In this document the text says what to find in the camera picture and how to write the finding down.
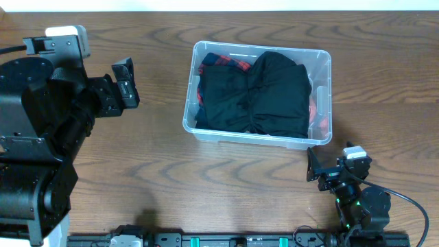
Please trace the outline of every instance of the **dark green fabric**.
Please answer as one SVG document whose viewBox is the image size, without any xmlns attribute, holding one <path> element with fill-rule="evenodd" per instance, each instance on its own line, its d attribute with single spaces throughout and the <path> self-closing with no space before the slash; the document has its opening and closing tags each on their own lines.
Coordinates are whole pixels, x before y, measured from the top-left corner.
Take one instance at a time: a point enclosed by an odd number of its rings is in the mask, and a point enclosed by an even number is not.
<svg viewBox="0 0 439 247">
<path fill-rule="evenodd" d="M 267 51 L 247 73 L 236 67 L 205 67 L 200 83 L 206 122 L 197 128 L 308 137 L 307 70 L 284 55 Z"/>
</svg>

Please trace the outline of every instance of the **wood grain surface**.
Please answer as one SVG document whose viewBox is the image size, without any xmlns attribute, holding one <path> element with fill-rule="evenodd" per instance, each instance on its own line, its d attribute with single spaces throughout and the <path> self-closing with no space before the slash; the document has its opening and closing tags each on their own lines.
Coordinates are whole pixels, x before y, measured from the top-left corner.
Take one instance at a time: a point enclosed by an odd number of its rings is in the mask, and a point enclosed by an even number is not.
<svg viewBox="0 0 439 247">
<path fill-rule="evenodd" d="M 56 25 L 88 30 L 89 76 L 131 56 L 141 96 L 123 117 L 98 119 L 75 161 L 71 233 L 120 224 L 194 232 L 287 232 L 337 227 L 334 197 L 306 183 L 305 152 L 202 143 L 182 127 L 193 45 L 199 40 L 325 49 L 333 59 L 335 163 L 344 142 L 374 159 L 368 180 L 400 191 L 430 216 L 439 245 L 439 14 L 437 12 L 15 13 L 1 47 Z M 0 57 L 0 62 L 24 56 Z M 420 211 L 392 197 L 389 231 L 416 245 Z"/>
</svg>

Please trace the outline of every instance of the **plastic bin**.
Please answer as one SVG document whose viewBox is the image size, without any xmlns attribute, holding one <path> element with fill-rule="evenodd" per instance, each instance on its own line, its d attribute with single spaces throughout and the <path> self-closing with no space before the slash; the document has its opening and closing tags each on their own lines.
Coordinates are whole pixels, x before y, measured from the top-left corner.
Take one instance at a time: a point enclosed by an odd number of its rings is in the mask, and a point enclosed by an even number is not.
<svg viewBox="0 0 439 247">
<path fill-rule="evenodd" d="M 309 82 L 312 86 L 310 99 L 312 98 L 316 103 L 317 110 L 315 121 L 309 124 L 308 139 L 195 128 L 197 123 L 195 116 L 199 109 L 197 87 L 200 82 L 200 75 L 198 67 L 204 57 L 209 52 L 213 52 L 254 64 L 256 59 L 265 51 L 279 52 L 297 64 L 304 64 L 307 68 Z M 200 141 L 232 141 L 304 150 L 315 145 L 327 144 L 331 140 L 331 102 L 331 56 L 326 51 L 200 41 L 193 47 L 183 127 Z"/>
</svg>

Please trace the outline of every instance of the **green strip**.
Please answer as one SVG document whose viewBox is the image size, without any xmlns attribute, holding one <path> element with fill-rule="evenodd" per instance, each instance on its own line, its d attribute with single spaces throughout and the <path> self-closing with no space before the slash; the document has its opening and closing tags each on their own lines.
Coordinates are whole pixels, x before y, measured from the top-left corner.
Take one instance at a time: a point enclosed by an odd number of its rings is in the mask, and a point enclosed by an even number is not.
<svg viewBox="0 0 439 247">
<path fill-rule="evenodd" d="M 191 247 L 200 247 L 200 239 L 197 237 L 191 238 Z"/>
<path fill-rule="evenodd" d="M 288 238 L 280 237 L 279 238 L 279 247 L 288 247 Z"/>
</svg>

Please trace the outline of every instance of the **white background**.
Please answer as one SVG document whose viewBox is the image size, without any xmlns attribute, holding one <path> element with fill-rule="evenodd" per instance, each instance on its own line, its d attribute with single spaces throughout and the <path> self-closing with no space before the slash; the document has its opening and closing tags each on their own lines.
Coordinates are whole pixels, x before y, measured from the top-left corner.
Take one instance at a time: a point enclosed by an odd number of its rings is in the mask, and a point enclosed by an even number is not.
<svg viewBox="0 0 439 247">
<path fill-rule="evenodd" d="M 439 10 L 439 0 L 0 0 L 0 6 L 6 12 Z"/>
</svg>

